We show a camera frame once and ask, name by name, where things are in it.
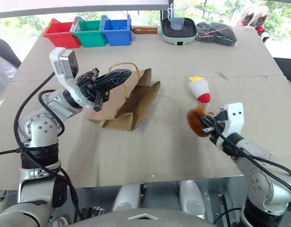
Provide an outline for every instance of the plastic bin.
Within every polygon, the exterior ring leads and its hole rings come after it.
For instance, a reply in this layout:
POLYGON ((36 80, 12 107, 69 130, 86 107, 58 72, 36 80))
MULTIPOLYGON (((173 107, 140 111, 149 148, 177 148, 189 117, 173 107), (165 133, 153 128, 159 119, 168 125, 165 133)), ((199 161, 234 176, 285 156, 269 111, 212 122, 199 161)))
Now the plastic bin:
POLYGON ((104 16, 101 20, 85 21, 77 17, 73 34, 77 36, 84 47, 105 46, 106 38, 101 33, 104 16))
POLYGON ((131 45, 132 42, 131 17, 127 20, 110 20, 104 17, 102 33, 105 34, 108 43, 111 46, 131 45))
POLYGON ((43 36, 49 38, 55 46, 78 48, 80 47, 81 42, 72 34, 75 23, 76 19, 74 22, 61 23, 53 18, 43 36))

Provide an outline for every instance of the red and white toy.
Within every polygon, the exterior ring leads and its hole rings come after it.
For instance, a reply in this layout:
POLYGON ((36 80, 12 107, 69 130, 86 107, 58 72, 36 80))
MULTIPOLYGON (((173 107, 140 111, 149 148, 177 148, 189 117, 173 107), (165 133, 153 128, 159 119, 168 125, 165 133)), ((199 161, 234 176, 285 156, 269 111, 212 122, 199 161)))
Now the red and white toy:
POLYGON ((195 98, 201 103, 209 103, 211 95, 208 89, 208 82, 201 77, 190 78, 190 80, 189 87, 195 98))

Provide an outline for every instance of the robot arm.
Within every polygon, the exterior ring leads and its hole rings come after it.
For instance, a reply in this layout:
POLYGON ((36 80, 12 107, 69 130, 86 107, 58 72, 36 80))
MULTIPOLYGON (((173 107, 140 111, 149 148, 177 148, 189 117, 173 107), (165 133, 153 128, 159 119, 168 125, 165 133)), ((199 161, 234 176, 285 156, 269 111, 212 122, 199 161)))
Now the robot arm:
MULTIPOLYGON (((59 83, 63 86, 43 97, 44 104, 59 118, 56 119, 43 106, 22 117, 18 129, 24 136, 23 144, 29 154, 45 168, 59 172, 58 133, 62 122, 80 113, 83 107, 102 109, 109 100, 109 91, 124 83, 130 70, 114 70, 98 77, 94 68, 77 77, 78 64, 73 50, 57 47, 50 60, 59 83)), ((46 226, 53 210, 67 199, 67 185, 33 163, 21 153, 19 169, 18 204, 0 214, 0 226, 46 226)))
MULTIPOLYGON (((201 117, 202 123, 206 126, 203 132, 211 134, 210 140, 232 157, 232 160, 248 180, 247 201, 241 215, 244 225, 247 227, 278 226, 291 202, 291 191, 255 166, 246 157, 241 157, 241 154, 227 141, 224 141, 215 131, 214 117, 212 115, 201 117)), ((242 103, 225 105, 217 118, 219 119, 217 122, 219 131, 231 143, 250 156, 276 162, 276 158, 272 154, 240 135, 244 124, 242 103)), ((268 163, 261 161, 258 163, 291 186, 291 175, 286 171, 268 163)))

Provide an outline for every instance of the black plastic bag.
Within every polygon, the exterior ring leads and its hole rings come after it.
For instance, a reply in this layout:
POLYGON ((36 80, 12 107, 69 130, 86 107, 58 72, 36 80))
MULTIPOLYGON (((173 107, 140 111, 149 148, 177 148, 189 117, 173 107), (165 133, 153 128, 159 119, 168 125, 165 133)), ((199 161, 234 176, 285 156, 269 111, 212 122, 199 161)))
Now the black plastic bag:
POLYGON ((196 25, 197 40, 209 43, 218 43, 226 46, 233 46, 237 42, 234 31, 230 26, 221 23, 201 22, 196 25))

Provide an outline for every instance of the clear plastic jug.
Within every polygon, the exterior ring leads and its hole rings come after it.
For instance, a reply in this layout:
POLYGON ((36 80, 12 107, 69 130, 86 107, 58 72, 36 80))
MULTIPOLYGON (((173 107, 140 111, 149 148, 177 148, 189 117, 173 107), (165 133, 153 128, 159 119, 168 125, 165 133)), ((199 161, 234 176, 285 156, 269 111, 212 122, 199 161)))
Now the clear plastic jug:
POLYGON ((183 28, 187 8, 188 6, 185 3, 170 4, 170 8, 168 8, 168 19, 172 29, 181 30, 183 28))

